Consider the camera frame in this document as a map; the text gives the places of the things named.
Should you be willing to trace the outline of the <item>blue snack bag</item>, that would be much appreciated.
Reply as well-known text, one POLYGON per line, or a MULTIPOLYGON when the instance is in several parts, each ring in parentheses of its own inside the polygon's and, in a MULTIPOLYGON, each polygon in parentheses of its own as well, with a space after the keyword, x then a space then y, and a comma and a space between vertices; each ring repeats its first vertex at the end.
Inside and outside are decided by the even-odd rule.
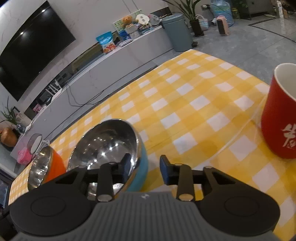
POLYGON ((116 45, 113 41, 113 35, 110 31, 96 37, 96 40, 102 46, 104 54, 107 54, 116 49, 116 45))

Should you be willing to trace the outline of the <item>pink bag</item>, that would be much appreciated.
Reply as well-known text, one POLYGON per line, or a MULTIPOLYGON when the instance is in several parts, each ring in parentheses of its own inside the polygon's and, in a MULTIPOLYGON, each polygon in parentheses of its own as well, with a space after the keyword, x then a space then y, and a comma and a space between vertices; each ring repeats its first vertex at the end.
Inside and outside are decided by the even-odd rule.
POLYGON ((31 159, 32 159, 32 154, 27 148, 23 148, 20 151, 18 151, 17 162, 20 165, 26 166, 31 162, 31 159))

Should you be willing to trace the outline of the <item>grey chair back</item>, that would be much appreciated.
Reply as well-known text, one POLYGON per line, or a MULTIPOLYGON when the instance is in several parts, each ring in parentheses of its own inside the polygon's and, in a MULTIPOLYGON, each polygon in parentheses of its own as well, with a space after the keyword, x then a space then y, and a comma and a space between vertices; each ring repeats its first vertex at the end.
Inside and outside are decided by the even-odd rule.
POLYGON ((30 139, 29 139, 29 141, 27 143, 27 149, 28 149, 28 151, 29 151, 29 153, 31 155, 33 155, 34 153, 36 153, 38 147, 42 143, 42 140, 43 140, 42 135, 39 134, 39 133, 34 133, 30 137, 30 139))

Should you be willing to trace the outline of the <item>black wall television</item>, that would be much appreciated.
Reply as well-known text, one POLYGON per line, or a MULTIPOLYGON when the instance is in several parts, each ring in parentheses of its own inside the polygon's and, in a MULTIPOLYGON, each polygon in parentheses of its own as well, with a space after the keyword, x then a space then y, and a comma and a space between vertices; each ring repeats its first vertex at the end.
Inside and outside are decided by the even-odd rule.
POLYGON ((49 2, 44 2, 2 51, 1 84, 19 100, 39 73, 74 41, 49 2))

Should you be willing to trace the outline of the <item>blue steel bowl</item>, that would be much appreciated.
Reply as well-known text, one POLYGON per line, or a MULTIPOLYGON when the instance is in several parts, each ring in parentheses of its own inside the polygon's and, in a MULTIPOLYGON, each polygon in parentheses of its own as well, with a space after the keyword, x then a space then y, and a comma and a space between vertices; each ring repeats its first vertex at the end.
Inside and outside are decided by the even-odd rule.
POLYGON ((103 121, 86 132, 70 155, 67 171, 79 166, 90 170, 106 163, 119 163, 125 154, 130 155, 128 180, 114 183, 113 192, 138 192, 147 177, 147 151, 132 124, 122 119, 103 121))

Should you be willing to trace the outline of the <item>pink space heater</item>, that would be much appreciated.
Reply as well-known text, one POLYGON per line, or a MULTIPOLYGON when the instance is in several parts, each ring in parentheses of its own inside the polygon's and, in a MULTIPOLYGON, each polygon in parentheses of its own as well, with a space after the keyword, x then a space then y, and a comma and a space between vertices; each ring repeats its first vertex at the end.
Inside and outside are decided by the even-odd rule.
POLYGON ((217 26, 219 34, 221 35, 229 35, 229 27, 226 18, 223 15, 219 15, 217 18, 217 26))

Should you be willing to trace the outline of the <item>orange steel bowl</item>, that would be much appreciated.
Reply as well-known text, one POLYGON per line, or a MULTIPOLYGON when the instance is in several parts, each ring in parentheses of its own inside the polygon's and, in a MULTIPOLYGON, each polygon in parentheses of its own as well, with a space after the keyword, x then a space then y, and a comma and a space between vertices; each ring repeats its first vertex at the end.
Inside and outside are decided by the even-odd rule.
POLYGON ((28 190, 38 188, 65 172, 61 156, 51 146, 45 146, 33 159, 28 175, 28 190))

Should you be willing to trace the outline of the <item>grey-blue trash bin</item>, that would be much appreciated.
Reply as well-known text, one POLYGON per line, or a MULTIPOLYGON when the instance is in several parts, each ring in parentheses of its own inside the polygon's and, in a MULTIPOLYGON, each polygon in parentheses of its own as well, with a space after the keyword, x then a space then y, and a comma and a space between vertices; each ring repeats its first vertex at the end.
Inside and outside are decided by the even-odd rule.
POLYGON ((162 18, 161 25, 176 52, 185 52, 192 48, 193 38, 182 13, 162 18))

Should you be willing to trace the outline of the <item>tall plant black pot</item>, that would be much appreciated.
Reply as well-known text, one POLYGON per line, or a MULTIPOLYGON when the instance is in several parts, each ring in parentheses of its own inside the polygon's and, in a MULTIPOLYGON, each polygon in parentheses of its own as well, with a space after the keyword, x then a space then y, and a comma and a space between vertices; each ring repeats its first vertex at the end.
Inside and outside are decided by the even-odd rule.
POLYGON ((200 0, 195 0, 195 1, 193 1, 193 0, 185 0, 185 1, 164 0, 164 2, 176 7, 178 10, 180 10, 183 13, 183 15, 186 18, 188 18, 190 25, 192 27, 192 30, 193 30, 196 37, 204 36, 204 32, 201 29, 199 20, 196 19, 196 11, 195 11, 196 5, 197 5, 197 3, 200 2, 200 0))

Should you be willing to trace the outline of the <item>golden vase dried flowers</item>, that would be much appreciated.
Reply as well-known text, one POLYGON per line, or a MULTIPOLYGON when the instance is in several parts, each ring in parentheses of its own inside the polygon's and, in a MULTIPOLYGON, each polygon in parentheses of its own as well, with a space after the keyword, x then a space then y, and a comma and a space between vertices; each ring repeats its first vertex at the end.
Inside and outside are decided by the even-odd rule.
POLYGON ((14 147, 17 144, 18 138, 12 128, 3 128, 1 130, 1 143, 7 147, 14 147))

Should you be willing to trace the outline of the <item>white wifi router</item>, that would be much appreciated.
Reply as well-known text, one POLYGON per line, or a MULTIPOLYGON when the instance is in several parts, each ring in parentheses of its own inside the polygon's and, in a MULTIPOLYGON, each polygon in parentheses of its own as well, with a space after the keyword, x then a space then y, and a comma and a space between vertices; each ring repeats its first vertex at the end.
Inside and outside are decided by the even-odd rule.
POLYGON ((51 101, 56 99, 62 92, 62 87, 57 80, 54 79, 53 83, 50 83, 46 88, 46 92, 48 92, 51 96, 51 101))

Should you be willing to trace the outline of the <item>green potted plant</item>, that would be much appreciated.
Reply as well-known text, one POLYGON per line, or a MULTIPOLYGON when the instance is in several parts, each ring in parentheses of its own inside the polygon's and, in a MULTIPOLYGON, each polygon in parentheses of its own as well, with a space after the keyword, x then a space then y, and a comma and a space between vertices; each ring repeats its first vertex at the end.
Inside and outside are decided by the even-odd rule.
POLYGON ((4 117, 4 119, 1 120, 1 123, 9 122, 15 126, 18 124, 18 122, 16 121, 16 114, 14 113, 14 108, 9 107, 9 97, 7 97, 6 106, 3 105, 3 110, 1 110, 1 114, 4 117))

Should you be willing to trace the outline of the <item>red mug white lettering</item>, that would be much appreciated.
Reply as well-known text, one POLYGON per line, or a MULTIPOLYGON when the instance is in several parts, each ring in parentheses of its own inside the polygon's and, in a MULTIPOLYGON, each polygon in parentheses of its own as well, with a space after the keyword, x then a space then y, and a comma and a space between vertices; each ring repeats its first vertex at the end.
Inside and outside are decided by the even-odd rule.
POLYGON ((269 148, 281 158, 295 158, 295 64, 276 66, 261 116, 269 148))

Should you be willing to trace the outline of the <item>teddy bear toy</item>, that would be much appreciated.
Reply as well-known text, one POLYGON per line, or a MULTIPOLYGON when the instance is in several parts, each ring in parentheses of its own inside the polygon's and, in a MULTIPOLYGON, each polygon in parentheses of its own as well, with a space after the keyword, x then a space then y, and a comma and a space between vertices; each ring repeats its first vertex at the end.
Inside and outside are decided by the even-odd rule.
POLYGON ((126 27, 129 27, 130 25, 133 25, 133 17, 132 16, 125 16, 121 19, 122 21, 122 27, 125 29, 126 27))

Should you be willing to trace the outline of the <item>yellow checkered tablecloth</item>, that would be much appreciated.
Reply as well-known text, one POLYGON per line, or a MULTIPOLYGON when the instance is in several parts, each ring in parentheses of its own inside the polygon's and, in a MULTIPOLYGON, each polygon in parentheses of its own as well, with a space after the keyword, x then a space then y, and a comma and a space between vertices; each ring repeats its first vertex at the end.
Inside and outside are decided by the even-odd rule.
POLYGON ((260 129, 269 86, 221 59, 190 50, 132 82, 76 121, 52 143, 65 164, 82 136, 110 118, 129 121, 149 159, 143 191, 171 191, 159 157, 201 170, 212 166, 273 197, 275 234, 295 235, 295 160, 276 156, 260 129))

